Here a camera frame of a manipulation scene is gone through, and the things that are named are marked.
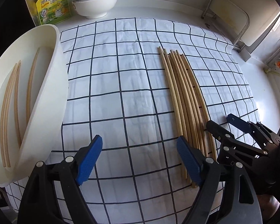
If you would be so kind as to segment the white checked cloth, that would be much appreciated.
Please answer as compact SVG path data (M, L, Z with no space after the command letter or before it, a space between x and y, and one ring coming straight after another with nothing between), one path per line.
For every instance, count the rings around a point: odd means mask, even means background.
M81 192L98 223L181 223L197 188L183 176L178 130L158 48L187 57L211 120L239 140L228 114L259 120L252 91L232 44L185 23L121 18L60 30L69 94L62 129L47 163L90 143L102 152Z

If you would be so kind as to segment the white oval plastic basin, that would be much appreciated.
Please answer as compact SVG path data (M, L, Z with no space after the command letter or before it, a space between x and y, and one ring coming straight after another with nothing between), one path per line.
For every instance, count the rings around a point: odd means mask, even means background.
M45 161L60 131L68 99L60 33L35 27L0 57L0 187L30 175Z

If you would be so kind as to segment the metal folding rack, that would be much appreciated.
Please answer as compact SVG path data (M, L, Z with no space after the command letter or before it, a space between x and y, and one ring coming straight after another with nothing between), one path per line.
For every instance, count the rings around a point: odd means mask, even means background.
M204 19L209 11L213 13L213 19L219 17L236 34L233 38L233 46L237 51L241 51L246 46L242 40L243 35L250 26L250 17L247 12L231 0L209 0L201 18Z

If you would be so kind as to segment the large white ceramic bowl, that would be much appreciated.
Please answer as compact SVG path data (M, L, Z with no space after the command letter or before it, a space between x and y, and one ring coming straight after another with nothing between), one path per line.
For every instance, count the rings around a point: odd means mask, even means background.
M87 19L97 19L106 16L116 3L117 0L72 1L76 13Z

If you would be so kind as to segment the yellow detergent refill pouch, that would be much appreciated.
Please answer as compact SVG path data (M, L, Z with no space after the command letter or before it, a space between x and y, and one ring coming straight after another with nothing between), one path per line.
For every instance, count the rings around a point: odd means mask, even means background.
M41 25L55 25L71 17L68 0L37 0L36 8Z

